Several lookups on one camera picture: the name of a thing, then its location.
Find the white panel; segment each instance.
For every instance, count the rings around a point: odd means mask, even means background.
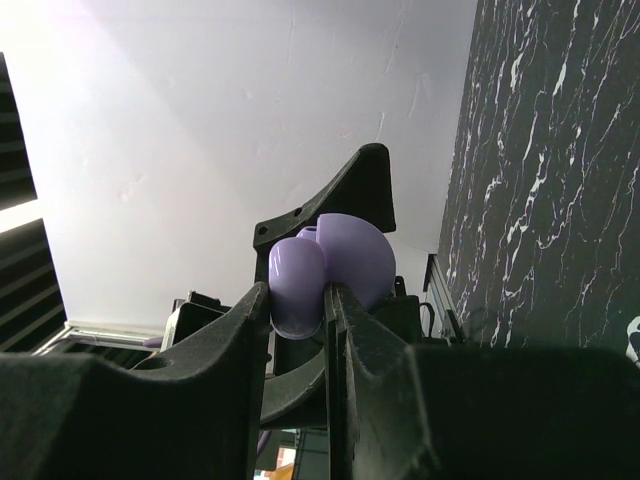
[[[391,150],[399,257],[436,250],[475,1],[3,2],[71,320],[161,331],[188,289],[233,304],[254,224],[372,141]]]

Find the black marble surface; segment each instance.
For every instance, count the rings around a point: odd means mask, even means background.
[[[639,27],[636,1],[480,0],[438,252],[475,340],[637,355]]]

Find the black cable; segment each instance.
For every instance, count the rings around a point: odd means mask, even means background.
[[[433,338],[433,326],[436,323],[436,311],[433,309],[429,302],[422,302],[420,306],[427,307],[427,310],[429,310],[429,334],[427,335],[427,337]]]

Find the white light strip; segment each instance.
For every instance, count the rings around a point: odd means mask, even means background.
[[[42,218],[38,200],[0,210],[0,233],[21,227]]]

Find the white wall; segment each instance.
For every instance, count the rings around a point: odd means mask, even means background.
[[[254,224],[372,141],[391,150],[392,242],[419,289],[475,1],[0,4],[71,320],[154,330],[188,289],[235,302],[252,281]]]

